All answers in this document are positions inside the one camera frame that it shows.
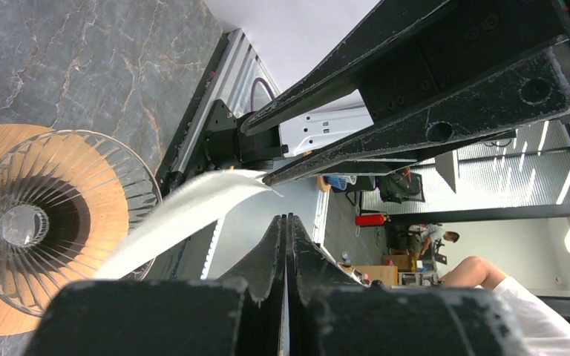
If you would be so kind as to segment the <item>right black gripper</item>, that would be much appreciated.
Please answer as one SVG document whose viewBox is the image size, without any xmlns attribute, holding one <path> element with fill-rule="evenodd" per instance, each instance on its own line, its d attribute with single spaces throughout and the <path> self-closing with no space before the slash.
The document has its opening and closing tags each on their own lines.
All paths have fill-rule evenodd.
<svg viewBox="0 0 570 356">
<path fill-rule="evenodd" d="M 570 1 L 380 1 L 240 129 L 258 134 L 357 89 L 378 123 L 267 174 L 267 185 L 387 174 L 570 114 Z"/>
</svg>

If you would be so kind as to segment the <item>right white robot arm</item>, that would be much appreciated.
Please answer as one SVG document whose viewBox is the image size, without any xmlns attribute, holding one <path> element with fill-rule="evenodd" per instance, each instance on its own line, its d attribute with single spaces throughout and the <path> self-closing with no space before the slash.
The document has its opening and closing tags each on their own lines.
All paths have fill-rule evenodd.
<svg viewBox="0 0 570 356">
<path fill-rule="evenodd" d="M 388 173 L 570 114 L 570 1 L 209 1 L 282 92 L 241 139 L 279 131 L 316 174 Z"/>
</svg>

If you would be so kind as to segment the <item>wooden ring stand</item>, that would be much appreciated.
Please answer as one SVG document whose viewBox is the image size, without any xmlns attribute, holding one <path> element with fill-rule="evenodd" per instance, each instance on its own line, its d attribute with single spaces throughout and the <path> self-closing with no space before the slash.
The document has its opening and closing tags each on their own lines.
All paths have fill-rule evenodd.
<svg viewBox="0 0 570 356">
<path fill-rule="evenodd" d="M 0 125 L 0 336 L 29 332 L 66 284 L 85 280 L 128 234 L 112 160 L 90 131 Z"/>
</svg>

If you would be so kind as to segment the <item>clear glass dripper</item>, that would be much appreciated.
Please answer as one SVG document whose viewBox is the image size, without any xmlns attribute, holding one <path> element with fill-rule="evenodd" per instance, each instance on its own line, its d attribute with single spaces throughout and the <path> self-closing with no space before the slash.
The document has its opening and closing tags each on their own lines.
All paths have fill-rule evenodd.
<svg viewBox="0 0 570 356">
<path fill-rule="evenodd" d="M 42 315 L 161 199 L 147 164 L 103 133 L 52 131 L 14 146 L 0 156 L 0 300 Z"/>
</svg>

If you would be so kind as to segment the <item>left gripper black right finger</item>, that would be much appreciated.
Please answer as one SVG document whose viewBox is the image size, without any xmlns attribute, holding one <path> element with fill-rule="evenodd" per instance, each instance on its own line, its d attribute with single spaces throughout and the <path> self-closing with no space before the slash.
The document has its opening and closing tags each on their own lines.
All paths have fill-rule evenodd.
<svg viewBox="0 0 570 356">
<path fill-rule="evenodd" d="M 292 355 L 345 355 L 333 313 L 323 302 L 340 288 L 363 289 L 308 235 L 300 217 L 287 215 L 287 297 Z"/>
</svg>

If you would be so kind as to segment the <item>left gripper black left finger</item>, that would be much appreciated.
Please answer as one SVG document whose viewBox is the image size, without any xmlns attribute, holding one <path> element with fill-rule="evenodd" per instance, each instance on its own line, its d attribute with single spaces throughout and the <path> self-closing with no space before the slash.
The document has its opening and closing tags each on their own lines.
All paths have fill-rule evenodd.
<svg viewBox="0 0 570 356">
<path fill-rule="evenodd" d="M 261 241 L 220 280 L 245 285 L 236 312 L 235 355 L 277 355 L 281 347 L 286 216 L 275 216 Z"/>
</svg>

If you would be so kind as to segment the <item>white paper coffee filter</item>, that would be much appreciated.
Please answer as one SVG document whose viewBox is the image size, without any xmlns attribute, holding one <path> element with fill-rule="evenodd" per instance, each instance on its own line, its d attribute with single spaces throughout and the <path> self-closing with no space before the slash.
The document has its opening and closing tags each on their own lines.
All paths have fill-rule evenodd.
<svg viewBox="0 0 570 356">
<path fill-rule="evenodd" d="M 265 171 L 229 169 L 191 178 L 169 194 L 110 253 L 94 280 L 118 280 L 266 191 Z"/>
</svg>

